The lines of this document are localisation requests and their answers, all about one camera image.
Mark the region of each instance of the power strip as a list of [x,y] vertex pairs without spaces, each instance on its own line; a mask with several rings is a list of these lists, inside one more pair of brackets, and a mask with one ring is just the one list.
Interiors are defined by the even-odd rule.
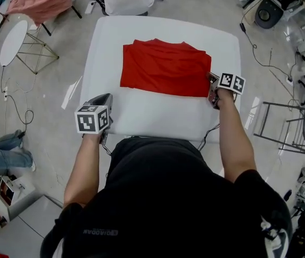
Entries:
[[85,15],[90,15],[92,13],[95,3],[96,3],[96,1],[90,1],[88,3],[88,6],[84,12]]
[[286,78],[287,84],[291,85],[293,87],[293,80],[289,80],[288,77]]

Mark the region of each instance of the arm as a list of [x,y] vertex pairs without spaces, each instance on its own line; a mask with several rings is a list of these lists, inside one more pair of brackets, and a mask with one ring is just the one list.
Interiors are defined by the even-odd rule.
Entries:
[[86,205],[99,188],[99,143],[101,134],[85,134],[74,168],[64,191],[64,207],[70,203]]
[[224,167],[224,177],[235,182],[246,170],[256,170],[253,147],[244,132],[232,93],[218,90],[220,108],[219,144]]

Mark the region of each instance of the red shirt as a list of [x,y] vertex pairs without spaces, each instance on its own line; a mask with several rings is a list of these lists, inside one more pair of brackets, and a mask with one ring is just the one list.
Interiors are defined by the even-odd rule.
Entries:
[[189,44],[171,44],[158,39],[135,40],[124,45],[120,86],[163,94],[207,97],[206,73],[211,57]]

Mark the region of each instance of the white table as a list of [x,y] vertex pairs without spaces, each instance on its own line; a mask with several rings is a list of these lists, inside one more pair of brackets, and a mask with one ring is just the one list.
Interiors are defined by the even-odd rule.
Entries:
[[[1,66],[5,67],[8,66],[15,57],[17,57],[30,71],[34,74],[37,74],[39,71],[41,71],[43,68],[46,66],[50,65],[52,62],[56,61],[60,57],[43,41],[38,39],[37,37],[34,37],[30,33],[27,32],[28,29],[28,22],[26,20],[22,20],[11,29],[11,31],[8,33],[6,39],[4,40],[0,52],[0,64]],[[30,37],[31,39],[34,40],[33,43],[24,43],[24,40],[26,36]],[[35,54],[35,53],[26,53],[26,52],[20,52],[20,49],[23,44],[28,44],[28,45],[40,45],[41,50],[40,54]],[[43,54],[43,49],[46,49],[51,53],[51,55],[45,55]],[[29,55],[36,55],[38,56],[37,64],[35,67],[35,70],[31,69],[24,60],[20,58],[18,54],[29,54]],[[46,64],[45,66],[39,67],[40,59],[42,56],[46,56],[49,58],[52,58],[53,60]]]
[[[181,97],[121,88],[122,47],[137,40],[186,42],[212,57],[214,74],[241,75],[238,39],[226,32],[188,22],[141,16],[98,20],[84,70],[80,104],[110,92],[113,97],[110,133],[201,141],[219,123],[219,112],[206,98]],[[241,97],[237,96],[239,110]],[[218,130],[207,138],[219,142]]]

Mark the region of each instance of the pink cloth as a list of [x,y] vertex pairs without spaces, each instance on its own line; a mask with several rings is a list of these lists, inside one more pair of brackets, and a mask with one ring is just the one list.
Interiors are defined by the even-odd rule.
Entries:
[[23,13],[38,26],[71,6],[71,0],[11,0],[6,14]]

